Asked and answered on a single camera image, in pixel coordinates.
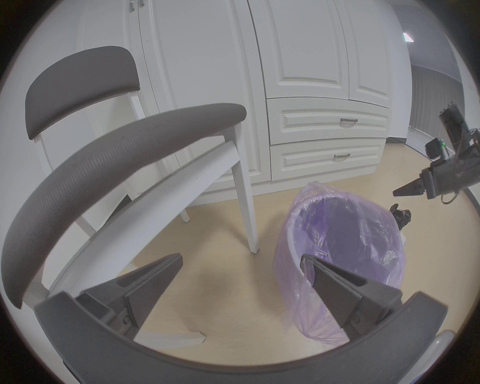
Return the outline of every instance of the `gray curtain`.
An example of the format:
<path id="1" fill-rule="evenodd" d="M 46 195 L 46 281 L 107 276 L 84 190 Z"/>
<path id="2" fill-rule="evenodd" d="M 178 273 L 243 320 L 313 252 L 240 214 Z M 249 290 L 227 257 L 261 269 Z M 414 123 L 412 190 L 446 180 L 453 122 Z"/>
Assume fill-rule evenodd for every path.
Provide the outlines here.
<path id="1" fill-rule="evenodd" d="M 438 115 L 452 102 L 456 102 L 465 115 L 462 83 L 443 73 L 412 65 L 411 127 L 444 140 L 451 148 Z"/>

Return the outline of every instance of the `floor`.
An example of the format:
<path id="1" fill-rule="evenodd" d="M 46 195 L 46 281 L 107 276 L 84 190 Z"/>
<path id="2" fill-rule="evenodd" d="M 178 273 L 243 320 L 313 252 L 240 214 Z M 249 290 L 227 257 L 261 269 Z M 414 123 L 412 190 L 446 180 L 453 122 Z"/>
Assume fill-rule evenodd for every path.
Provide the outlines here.
<path id="1" fill-rule="evenodd" d="M 424 291 L 447 304 L 442 329 L 458 331 L 480 288 L 480 217 L 461 194 L 452 204 L 426 196 L 394 198 L 392 190 L 418 177 L 429 162 L 402 144 L 387 144 L 374 174 L 329 183 L 386 209 L 412 212 L 404 228 L 407 267 L 403 298 Z M 236 200 L 188 208 L 133 261 L 145 265 L 180 252 L 184 266 L 143 329 L 201 332 L 201 345 L 162 352 L 187 360 L 228 365 L 278 363 L 330 349 L 288 325 L 272 271 L 277 237 L 299 189 L 255 196 L 260 251 L 248 251 Z"/>

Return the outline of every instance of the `plastic bag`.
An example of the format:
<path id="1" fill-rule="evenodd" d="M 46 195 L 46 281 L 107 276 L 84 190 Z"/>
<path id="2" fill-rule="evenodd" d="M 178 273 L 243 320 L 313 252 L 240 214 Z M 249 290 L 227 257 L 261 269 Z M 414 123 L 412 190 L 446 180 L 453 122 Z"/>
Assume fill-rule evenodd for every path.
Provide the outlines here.
<path id="1" fill-rule="evenodd" d="M 396 288 L 402 283 L 405 254 L 393 215 L 354 193 L 309 183 L 285 219 L 273 267 L 289 323 L 325 344 L 348 338 L 300 270 L 304 253 Z"/>

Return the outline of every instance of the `ceiling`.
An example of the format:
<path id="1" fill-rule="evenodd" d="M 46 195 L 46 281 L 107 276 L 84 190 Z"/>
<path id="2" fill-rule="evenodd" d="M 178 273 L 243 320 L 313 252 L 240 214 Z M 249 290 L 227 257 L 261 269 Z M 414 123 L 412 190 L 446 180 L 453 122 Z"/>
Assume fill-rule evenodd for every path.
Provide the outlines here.
<path id="1" fill-rule="evenodd" d="M 455 55 L 442 27 L 414 0 L 388 0 L 402 25 L 414 40 L 407 43 L 412 65 L 425 67 L 461 82 Z"/>

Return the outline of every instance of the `gray cushioned backrest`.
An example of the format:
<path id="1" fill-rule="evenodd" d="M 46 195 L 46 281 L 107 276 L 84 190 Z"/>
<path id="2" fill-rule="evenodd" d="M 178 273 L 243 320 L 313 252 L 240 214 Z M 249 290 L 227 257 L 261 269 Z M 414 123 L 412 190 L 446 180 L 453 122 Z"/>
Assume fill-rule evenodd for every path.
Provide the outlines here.
<path id="1" fill-rule="evenodd" d="M 3 286 L 18 308 L 53 246 L 88 208 L 135 171 L 247 116 L 238 104 L 177 109 L 96 139 L 56 168 L 13 220 L 1 255 Z"/>
<path id="2" fill-rule="evenodd" d="M 100 47 L 67 56 L 45 69 L 27 91 L 28 138 L 79 109 L 139 89 L 135 60 L 125 48 Z"/>

